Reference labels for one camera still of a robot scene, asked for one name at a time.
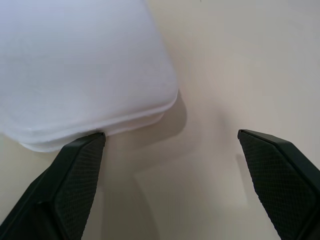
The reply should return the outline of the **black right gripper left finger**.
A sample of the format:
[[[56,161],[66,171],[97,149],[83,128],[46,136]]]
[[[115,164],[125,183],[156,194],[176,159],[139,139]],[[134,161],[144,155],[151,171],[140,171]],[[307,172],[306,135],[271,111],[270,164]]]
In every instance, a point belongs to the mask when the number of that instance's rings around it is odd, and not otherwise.
[[[97,190],[106,136],[66,144],[0,226],[2,240],[80,240]]]

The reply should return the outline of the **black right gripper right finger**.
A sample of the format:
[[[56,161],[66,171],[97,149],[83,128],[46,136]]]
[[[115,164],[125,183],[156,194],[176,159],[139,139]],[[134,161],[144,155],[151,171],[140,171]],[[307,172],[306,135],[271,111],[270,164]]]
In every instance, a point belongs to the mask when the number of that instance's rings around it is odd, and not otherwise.
[[[320,171],[291,142],[240,129],[255,193],[282,240],[320,238]]]

